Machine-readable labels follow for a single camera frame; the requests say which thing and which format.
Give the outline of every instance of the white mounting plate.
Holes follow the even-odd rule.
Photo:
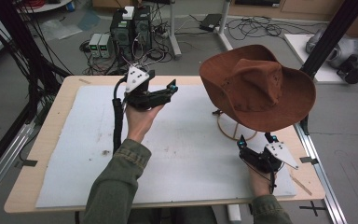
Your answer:
[[[298,164],[284,142],[266,144],[266,148],[275,158],[298,170]]]
[[[149,74],[139,68],[131,66],[127,76],[126,92],[131,92],[149,78]]]

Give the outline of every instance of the gray floor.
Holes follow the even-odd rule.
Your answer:
[[[213,1],[212,12],[218,12],[218,5]],[[178,15],[188,13],[188,7],[179,6]],[[87,68],[87,60],[79,45],[90,38],[93,33],[104,33],[110,25],[109,13],[98,12],[106,19],[98,20],[95,26],[88,31],[71,36],[63,40],[50,40],[51,48],[59,55],[63,63],[77,75]],[[56,18],[65,19],[64,25],[79,24],[89,16],[86,7],[74,13],[68,13],[64,9],[57,9],[48,13],[41,13],[41,22]],[[176,27],[186,22],[185,28],[197,27],[197,24],[183,16],[176,21]],[[315,32],[320,26],[307,27]],[[197,33],[197,28],[183,29],[181,32]],[[234,31],[234,36],[239,36],[239,31]],[[301,63],[290,50],[288,45],[277,37],[247,37],[244,40],[234,40],[227,35],[233,48],[249,44],[262,44],[269,48],[278,60],[289,67],[299,68]],[[183,75],[197,76],[199,66],[210,56],[224,51],[218,38],[213,34],[208,35],[178,35],[179,45],[183,56],[180,60],[172,60],[169,63],[155,63],[151,68],[156,69],[157,75]],[[317,84],[317,101],[310,112],[310,136],[317,148],[326,174],[330,180],[338,202],[344,212],[348,223],[358,223],[358,84],[357,85],[320,85]],[[0,139],[8,127],[21,112],[27,102],[27,82],[21,76],[20,70],[14,64],[10,56],[4,51],[0,53]],[[44,214],[20,214],[11,215],[5,213],[3,206],[9,194],[20,168],[13,165],[0,184],[0,223],[72,223],[74,213],[44,213]],[[330,223],[330,218],[324,208],[324,202],[313,202],[315,207],[321,210],[302,209],[312,207],[311,202],[282,203],[283,207],[295,223]],[[223,206],[215,206],[215,213],[219,223],[228,223],[227,213]],[[252,223],[248,206],[241,205],[242,223]]]

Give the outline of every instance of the wooden table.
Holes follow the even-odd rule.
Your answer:
[[[151,85],[166,85],[176,78],[176,84],[180,85],[201,85],[200,77],[170,77],[159,76],[151,80]],[[52,105],[48,116],[37,136],[28,160],[37,161],[35,167],[24,166],[21,173],[7,198],[5,211],[8,213],[33,213],[47,211],[79,211],[85,207],[70,208],[35,208],[35,203],[43,185],[44,175],[48,166],[49,158],[59,140],[62,127],[71,110],[76,98],[77,90],[80,86],[86,85],[116,85],[120,77],[67,77]],[[296,134],[293,126],[275,132],[278,136],[284,136],[285,144],[290,148],[292,155],[299,165],[298,170],[288,168],[290,176],[295,182],[297,195],[290,197],[279,197],[279,201],[298,201],[298,200],[321,200],[324,198],[324,189],[312,165],[302,163],[299,158],[307,157],[306,151]],[[208,204],[217,203],[249,203],[249,200],[219,200],[218,202],[207,202]],[[176,205],[194,205],[194,203],[179,203]]]

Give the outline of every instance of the hat crown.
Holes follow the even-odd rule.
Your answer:
[[[222,88],[235,110],[258,112],[268,111],[279,103],[282,82],[282,66],[279,63],[241,59]]]

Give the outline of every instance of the green jacket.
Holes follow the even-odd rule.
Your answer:
[[[91,187],[84,224],[126,224],[138,189],[137,179],[151,157],[151,152],[130,139],[121,147]],[[256,224],[292,223],[273,195],[253,200]]]

